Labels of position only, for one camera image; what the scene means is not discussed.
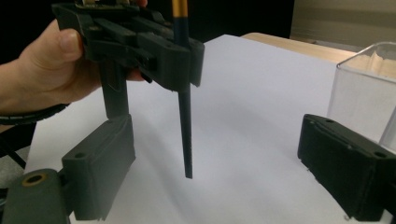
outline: transparent plastic box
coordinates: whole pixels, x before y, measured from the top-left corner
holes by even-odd
[[[337,64],[327,117],[396,153],[396,43]]]

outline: white paper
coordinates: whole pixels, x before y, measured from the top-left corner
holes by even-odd
[[[240,37],[205,43],[202,84],[191,87],[193,179],[177,93],[128,82],[136,160],[100,223],[357,223],[297,158],[303,115],[326,115],[334,72],[335,63]],[[26,171],[60,170],[105,120],[98,90],[40,121]]]

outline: hand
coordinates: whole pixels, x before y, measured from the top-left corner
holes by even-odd
[[[145,7],[147,0],[137,0]],[[82,41],[54,20],[19,59],[0,65],[0,114],[16,115],[78,101],[99,88],[96,63],[81,58]],[[133,69],[130,80],[142,80]]]

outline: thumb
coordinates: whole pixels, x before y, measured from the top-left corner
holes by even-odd
[[[59,31],[57,21],[53,21],[30,47],[35,62],[48,69],[73,62],[83,53],[79,33],[73,29]]]

